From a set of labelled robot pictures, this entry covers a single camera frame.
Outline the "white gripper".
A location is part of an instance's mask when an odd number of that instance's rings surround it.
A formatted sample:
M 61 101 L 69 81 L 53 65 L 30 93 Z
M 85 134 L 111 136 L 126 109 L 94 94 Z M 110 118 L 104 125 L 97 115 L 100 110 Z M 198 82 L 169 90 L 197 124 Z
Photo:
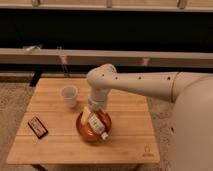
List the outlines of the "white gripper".
M 98 111 L 106 107 L 108 100 L 108 93 L 106 91 L 92 90 L 88 95 L 88 105 L 93 111 Z M 81 123 L 85 124 L 91 114 L 91 110 L 85 106 Z

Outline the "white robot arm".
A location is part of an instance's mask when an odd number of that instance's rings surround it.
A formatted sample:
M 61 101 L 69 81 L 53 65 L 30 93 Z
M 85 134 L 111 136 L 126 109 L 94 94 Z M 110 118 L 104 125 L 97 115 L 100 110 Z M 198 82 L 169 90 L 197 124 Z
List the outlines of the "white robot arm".
M 168 171 L 213 171 L 213 74 L 119 73 L 104 64 L 86 75 L 89 107 L 103 108 L 112 89 L 174 104 Z

